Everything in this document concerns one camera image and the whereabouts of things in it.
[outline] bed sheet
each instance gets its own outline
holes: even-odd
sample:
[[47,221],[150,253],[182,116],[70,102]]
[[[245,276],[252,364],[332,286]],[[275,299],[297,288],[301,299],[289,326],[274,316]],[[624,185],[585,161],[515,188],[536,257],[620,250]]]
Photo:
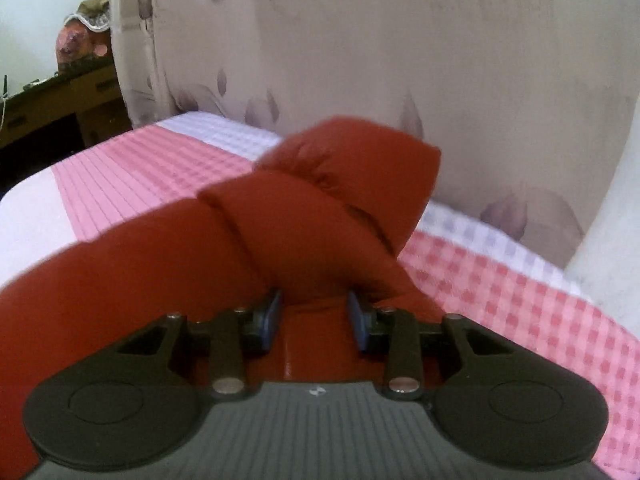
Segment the bed sheet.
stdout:
[[[69,244],[250,171],[252,161],[279,140],[192,112],[40,172],[0,202],[0,253],[8,255],[0,264],[0,284]],[[596,462],[614,478],[638,477],[636,338],[597,310],[560,269],[442,204],[428,205],[400,260],[448,312],[465,314],[596,384],[610,408]]]

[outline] red jacket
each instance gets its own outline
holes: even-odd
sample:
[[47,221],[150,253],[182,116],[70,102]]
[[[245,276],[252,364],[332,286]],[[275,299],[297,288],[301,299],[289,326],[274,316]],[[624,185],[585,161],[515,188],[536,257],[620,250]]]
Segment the red jacket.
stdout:
[[337,118],[284,140],[253,173],[69,248],[0,292],[0,478],[36,464],[21,412],[35,385],[162,314],[191,320],[272,287],[284,312],[250,382],[382,378],[360,355],[350,288],[439,321],[396,256],[433,190],[440,152],[401,132]]

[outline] pink striped fabric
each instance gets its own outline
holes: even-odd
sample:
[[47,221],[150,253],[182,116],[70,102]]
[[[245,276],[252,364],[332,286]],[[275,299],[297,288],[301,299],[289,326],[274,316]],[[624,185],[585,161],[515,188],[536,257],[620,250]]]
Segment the pink striped fabric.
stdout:
[[251,170],[251,162],[160,126],[115,137],[52,167],[78,240]]
[[[251,162],[160,126],[116,137],[53,167],[80,240]],[[415,232],[400,261],[420,289],[595,384],[609,404],[596,463],[618,480],[640,476],[640,342],[596,307],[463,246]]]

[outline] ribbed gray surface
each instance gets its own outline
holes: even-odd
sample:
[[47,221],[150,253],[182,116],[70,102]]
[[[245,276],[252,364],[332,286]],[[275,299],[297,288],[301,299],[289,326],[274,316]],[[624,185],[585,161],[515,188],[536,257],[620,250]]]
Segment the ribbed gray surface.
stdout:
[[523,473],[479,463],[442,438],[413,402],[370,383],[267,383],[219,404],[178,451],[125,472],[92,474],[44,463],[30,480],[604,480],[591,464]]

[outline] bed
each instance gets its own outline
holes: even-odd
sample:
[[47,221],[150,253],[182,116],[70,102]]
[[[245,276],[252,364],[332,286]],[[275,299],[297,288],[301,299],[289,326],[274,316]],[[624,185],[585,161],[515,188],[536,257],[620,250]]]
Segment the bed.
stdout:
[[632,0],[111,1],[136,129],[2,199],[0,283],[282,136],[364,116],[444,154],[400,256],[414,282],[592,381],[610,410],[594,461],[640,476]]

